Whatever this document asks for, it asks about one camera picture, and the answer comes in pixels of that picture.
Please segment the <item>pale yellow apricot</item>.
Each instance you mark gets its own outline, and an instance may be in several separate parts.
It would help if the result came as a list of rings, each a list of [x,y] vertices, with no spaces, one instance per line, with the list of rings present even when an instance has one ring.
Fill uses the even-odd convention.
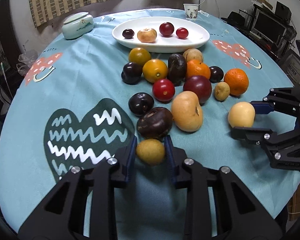
[[[228,123],[234,127],[252,127],[254,124],[255,109],[249,102],[234,104],[228,113]]]

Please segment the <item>small beige longan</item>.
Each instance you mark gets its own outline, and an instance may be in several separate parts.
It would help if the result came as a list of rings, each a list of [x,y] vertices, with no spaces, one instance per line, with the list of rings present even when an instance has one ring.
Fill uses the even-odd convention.
[[[226,82],[219,82],[214,88],[214,97],[218,101],[224,101],[230,95],[230,87]]]

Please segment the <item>large red plum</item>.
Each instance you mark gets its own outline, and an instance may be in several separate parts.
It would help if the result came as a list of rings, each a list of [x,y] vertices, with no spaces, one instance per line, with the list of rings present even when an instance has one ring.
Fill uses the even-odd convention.
[[[211,96],[212,85],[206,77],[201,75],[195,75],[189,77],[185,81],[183,85],[183,91],[194,92],[198,96],[199,103],[203,105]]]

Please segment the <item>beige pumpkin-shaped fruit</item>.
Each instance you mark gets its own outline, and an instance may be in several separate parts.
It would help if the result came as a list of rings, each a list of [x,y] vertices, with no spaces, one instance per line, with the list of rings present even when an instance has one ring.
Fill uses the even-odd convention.
[[[173,99],[171,113],[176,126],[184,132],[195,132],[203,124],[203,110],[192,91],[181,92]]]

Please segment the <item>dark brown mangosteen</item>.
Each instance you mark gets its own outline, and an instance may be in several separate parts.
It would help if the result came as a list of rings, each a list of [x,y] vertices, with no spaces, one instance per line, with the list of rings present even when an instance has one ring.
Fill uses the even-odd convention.
[[[172,125],[172,113],[165,107],[155,107],[139,118],[136,128],[145,139],[162,140],[168,135]]]

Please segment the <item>red cherry tomato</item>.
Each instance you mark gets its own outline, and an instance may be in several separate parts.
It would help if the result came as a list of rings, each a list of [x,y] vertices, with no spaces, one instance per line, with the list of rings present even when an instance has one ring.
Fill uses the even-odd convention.
[[[178,28],[176,35],[179,39],[186,39],[189,35],[189,31],[186,28]]]

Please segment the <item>yellow-brown longan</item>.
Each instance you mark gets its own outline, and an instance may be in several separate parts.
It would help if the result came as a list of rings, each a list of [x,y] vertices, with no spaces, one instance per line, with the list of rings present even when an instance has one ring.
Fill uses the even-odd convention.
[[[165,159],[164,145],[156,139],[141,141],[136,148],[137,157],[149,166],[156,166]]]

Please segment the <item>orange yellow tomato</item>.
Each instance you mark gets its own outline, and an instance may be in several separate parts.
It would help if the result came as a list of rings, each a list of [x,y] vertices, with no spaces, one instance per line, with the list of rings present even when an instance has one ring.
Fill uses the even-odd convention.
[[[150,83],[165,79],[168,75],[168,67],[164,61],[153,59],[147,61],[143,68],[143,77]]]

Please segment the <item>dark purple plum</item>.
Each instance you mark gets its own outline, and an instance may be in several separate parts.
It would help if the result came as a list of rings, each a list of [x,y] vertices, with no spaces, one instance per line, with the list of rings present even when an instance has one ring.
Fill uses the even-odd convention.
[[[154,99],[151,95],[140,92],[134,94],[128,101],[130,111],[136,116],[143,116],[154,106]]]

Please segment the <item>red plum bottom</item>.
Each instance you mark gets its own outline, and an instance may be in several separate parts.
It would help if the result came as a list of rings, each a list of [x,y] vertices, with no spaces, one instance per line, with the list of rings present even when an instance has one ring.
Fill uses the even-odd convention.
[[[174,26],[170,22],[164,22],[160,25],[159,31],[163,37],[170,37],[174,33]]]

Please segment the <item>tan pear-like fruit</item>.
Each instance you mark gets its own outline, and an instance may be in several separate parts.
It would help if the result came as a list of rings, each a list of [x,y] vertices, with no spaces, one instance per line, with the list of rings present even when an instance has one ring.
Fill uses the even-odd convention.
[[[153,28],[142,29],[138,31],[137,38],[142,43],[153,43],[157,38],[157,32]]]

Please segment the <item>small dark plum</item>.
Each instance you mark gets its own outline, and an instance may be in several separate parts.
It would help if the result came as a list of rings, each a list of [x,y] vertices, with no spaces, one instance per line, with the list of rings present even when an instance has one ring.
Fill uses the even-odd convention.
[[[125,29],[123,32],[122,32],[122,36],[125,38],[125,39],[132,39],[134,37],[134,31],[132,29]]]
[[[222,81],[224,77],[223,70],[218,66],[211,66],[210,69],[210,82],[211,83],[217,83]]]

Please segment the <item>orange tangerine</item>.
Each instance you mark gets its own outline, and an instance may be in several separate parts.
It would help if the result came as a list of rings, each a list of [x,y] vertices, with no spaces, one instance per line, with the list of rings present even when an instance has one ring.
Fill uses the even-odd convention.
[[[240,68],[233,68],[226,72],[224,82],[230,87],[230,94],[241,96],[249,87],[249,79],[245,71]]]
[[[199,60],[190,60],[187,62],[186,79],[196,75],[204,76],[209,80],[211,76],[210,68]]]

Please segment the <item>patterned paper cup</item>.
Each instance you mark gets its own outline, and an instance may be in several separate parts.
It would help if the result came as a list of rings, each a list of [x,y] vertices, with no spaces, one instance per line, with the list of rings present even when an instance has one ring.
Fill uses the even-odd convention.
[[[199,5],[184,3],[185,18],[188,21],[195,21],[198,18]]]

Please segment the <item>green yellow tomato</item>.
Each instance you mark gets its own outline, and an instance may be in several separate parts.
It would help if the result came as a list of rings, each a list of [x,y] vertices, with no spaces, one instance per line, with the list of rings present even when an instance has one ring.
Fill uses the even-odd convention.
[[[143,48],[133,48],[128,55],[129,62],[134,62],[142,67],[151,59],[151,54]]]

